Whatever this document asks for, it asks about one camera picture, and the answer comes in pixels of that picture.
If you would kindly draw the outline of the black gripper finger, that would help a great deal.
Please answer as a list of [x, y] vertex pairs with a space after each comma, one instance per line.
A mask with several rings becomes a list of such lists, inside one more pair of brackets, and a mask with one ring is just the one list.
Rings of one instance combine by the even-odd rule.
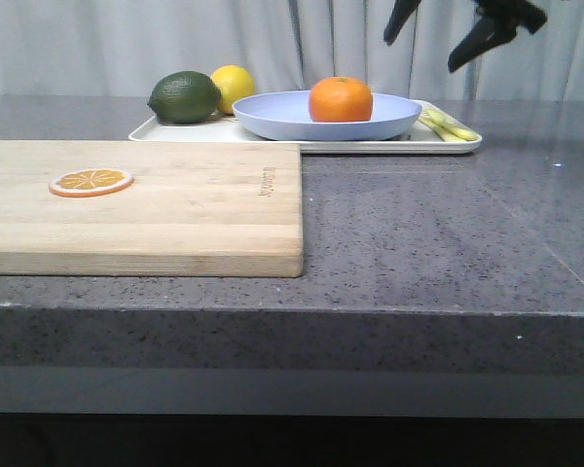
[[476, 4], [480, 19], [449, 55], [450, 73], [491, 49], [511, 42], [520, 26], [535, 34], [547, 21], [546, 13], [530, 1], [479, 0]]
[[388, 46], [395, 42], [406, 21], [418, 9], [419, 5], [420, 0], [394, 1], [388, 22], [383, 30], [383, 40]]

